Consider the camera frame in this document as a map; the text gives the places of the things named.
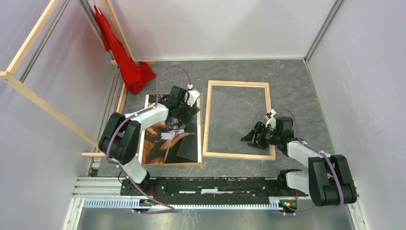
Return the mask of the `wooden picture frame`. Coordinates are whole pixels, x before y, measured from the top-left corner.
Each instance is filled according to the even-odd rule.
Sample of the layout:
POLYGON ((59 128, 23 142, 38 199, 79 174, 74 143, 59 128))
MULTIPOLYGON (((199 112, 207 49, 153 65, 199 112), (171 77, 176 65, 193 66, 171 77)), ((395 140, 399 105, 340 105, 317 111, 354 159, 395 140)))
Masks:
POLYGON ((209 80, 207 87, 207 99, 205 108, 205 125, 202 143, 202 155, 204 157, 219 157, 219 158, 234 158, 234 159, 249 159, 249 160, 276 160, 275 147, 269 148, 269 155, 254 155, 254 154, 240 154, 240 153, 221 153, 208 151, 208 136, 209 136, 209 123, 211 112, 211 94, 213 86, 226 86, 226 87, 250 87, 250 88, 263 88, 265 92, 266 111, 271 111, 271 92, 270 86, 267 82, 251 82, 251 81, 224 81, 224 80, 209 80))

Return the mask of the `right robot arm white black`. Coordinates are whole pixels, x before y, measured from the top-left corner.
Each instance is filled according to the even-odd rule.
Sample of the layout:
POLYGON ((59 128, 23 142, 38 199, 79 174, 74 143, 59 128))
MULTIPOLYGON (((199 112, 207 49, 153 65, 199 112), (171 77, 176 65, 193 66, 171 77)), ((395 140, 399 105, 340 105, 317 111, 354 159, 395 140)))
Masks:
POLYGON ((310 195, 317 207, 353 204, 358 195, 345 156, 331 155, 316 150, 294 134, 294 120, 290 117, 271 118, 266 123, 258 121, 242 142, 260 150, 270 146, 307 168, 281 170, 277 191, 288 196, 294 190, 310 195))

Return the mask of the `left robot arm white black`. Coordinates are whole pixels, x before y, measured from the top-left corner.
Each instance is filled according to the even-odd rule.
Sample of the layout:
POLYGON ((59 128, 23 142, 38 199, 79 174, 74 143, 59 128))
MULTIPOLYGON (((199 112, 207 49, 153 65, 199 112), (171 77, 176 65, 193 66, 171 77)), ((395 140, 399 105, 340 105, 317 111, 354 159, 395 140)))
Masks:
POLYGON ((151 105, 142 110, 110 115, 98 148, 107 162, 114 164, 132 182, 132 189, 138 195, 145 195, 150 190, 150 181, 146 179, 149 173, 135 156, 141 133, 168 118, 189 124, 200 110, 200 96, 191 85, 187 89, 173 86, 166 95, 156 94, 151 105))

